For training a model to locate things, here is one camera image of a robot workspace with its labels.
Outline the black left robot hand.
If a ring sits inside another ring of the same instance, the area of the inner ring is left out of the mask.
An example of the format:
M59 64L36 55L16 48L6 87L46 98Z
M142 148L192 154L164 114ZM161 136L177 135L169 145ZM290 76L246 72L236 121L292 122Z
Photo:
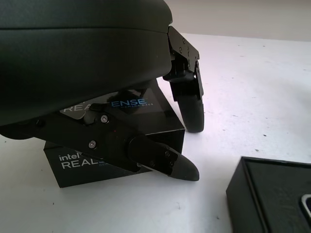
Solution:
M0 133L38 138L131 172L142 166L199 180L197 167L147 138L119 109L93 104L162 77L191 133L204 129L199 51L173 26L163 0L3 0L0 3Z

